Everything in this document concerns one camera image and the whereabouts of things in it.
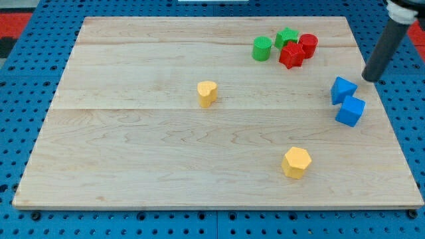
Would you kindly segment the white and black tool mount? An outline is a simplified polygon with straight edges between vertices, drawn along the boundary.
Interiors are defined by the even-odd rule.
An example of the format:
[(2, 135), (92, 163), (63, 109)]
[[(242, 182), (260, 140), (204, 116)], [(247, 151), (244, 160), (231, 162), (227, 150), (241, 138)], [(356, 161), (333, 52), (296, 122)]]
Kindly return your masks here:
[(389, 17), (396, 23), (411, 25), (424, 16), (424, 0), (384, 0)]

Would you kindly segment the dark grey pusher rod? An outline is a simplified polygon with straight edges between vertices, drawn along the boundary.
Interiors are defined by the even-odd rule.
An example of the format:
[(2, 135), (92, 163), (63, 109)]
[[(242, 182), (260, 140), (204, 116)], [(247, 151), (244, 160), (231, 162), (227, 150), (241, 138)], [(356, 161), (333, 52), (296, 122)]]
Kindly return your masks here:
[(389, 19), (361, 76), (367, 82), (378, 82), (410, 25)]

